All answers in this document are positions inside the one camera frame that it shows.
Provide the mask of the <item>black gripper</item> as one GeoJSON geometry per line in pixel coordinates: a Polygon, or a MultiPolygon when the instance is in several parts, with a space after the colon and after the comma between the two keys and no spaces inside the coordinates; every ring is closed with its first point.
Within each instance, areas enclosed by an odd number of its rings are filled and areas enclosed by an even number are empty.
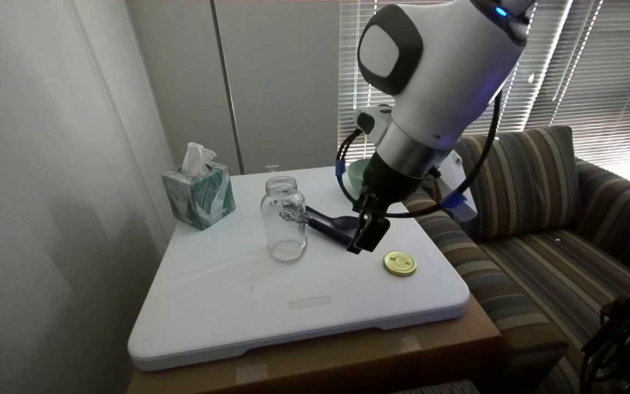
{"type": "Polygon", "coordinates": [[[348,245],[348,249],[355,253],[362,249],[376,249],[390,229],[387,208],[402,201],[421,187],[419,179],[390,169],[378,155],[368,159],[369,164],[364,172],[362,193],[353,191],[346,175],[346,187],[355,196],[355,213],[360,216],[360,228],[355,229],[355,239],[348,245]]]}

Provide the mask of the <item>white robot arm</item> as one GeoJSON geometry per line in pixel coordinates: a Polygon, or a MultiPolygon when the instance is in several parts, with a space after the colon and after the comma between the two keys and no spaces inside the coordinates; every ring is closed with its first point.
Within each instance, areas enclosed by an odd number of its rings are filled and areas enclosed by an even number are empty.
{"type": "Polygon", "coordinates": [[[362,76],[395,98],[390,122],[364,172],[350,252],[375,252],[387,208],[445,163],[496,97],[527,44],[536,0],[443,0],[385,5],[365,25],[362,76]]]}

